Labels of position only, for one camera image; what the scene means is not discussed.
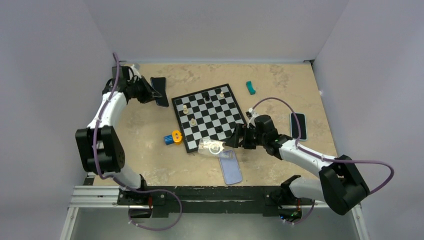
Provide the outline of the black phone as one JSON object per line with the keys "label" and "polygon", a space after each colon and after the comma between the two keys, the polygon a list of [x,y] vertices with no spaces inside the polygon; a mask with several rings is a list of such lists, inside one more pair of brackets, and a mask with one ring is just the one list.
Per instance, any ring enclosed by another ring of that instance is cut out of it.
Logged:
{"label": "black phone", "polygon": [[169,101],[166,94],[166,78],[165,77],[151,77],[151,86],[161,95],[156,98],[155,102],[160,107],[169,107]]}

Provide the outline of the clear magsafe phone case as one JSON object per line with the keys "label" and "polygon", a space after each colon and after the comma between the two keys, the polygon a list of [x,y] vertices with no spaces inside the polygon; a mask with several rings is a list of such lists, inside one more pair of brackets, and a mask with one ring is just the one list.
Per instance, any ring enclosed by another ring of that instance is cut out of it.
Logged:
{"label": "clear magsafe phone case", "polygon": [[198,143],[197,152],[200,155],[209,157],[219,157],[225,150],[224,142],[209,138],[202,138]]}

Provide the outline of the lilac phone case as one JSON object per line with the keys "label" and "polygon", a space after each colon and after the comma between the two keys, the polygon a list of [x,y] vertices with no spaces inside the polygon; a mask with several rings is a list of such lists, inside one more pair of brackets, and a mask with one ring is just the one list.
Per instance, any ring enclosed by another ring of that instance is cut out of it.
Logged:
{"label": "lilac phone case", "polygon": [[219,163],[226,185],[234,185],[242,182],[243,177],[234,150],[223,151],[219,155]]}

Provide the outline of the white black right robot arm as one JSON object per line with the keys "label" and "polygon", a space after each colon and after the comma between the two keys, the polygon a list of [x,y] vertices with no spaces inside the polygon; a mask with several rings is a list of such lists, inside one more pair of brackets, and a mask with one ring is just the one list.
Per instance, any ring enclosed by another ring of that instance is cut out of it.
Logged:
{"label": "white black right robot arm", "polygon": [[282,183],[280,196],[288,204],[308,198],[325,202],[336,214],[345,215],[371,193],[350,157],[333,157],[302,147],[294,138],[280,134],[269,115],[254,117],[248,124],[236,124],[225,145],[248,150],[261,146],[269,155],[317,177],[295,176]]}

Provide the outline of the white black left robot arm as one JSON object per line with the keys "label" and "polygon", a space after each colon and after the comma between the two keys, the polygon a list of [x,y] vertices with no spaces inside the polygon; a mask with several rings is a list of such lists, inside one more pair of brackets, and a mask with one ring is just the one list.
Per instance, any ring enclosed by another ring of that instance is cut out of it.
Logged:
{"label": "white black left robot arm", "polygon": [[147,189],[144,177],[126,164],[115,125],[130,100],[146,104],[163,99],[165,95],[148,83],[134,65],[117,65],[112,73],[114,77],[106,82],[101,92],[97,113],[85,128],[76,131],[75,140],[87,173],[94,173],[102,180],[113,180],[123,191],[129,192],[132,201],[142,205],[152,191]]}

